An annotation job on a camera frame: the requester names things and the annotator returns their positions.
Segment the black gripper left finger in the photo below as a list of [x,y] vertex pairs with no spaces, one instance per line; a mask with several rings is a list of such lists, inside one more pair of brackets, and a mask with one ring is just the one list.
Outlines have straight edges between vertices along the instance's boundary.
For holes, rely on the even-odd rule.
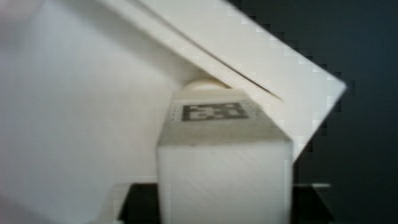
[[160,224],[157,183],[114,185],[94,224]]

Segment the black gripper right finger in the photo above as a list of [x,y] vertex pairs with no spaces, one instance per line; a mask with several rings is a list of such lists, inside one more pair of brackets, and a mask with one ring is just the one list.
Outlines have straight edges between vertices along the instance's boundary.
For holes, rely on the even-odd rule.
[[290,224],[334,224],[334,215],[322,198],[322,192],[329,189],[329,183],[293,185]]

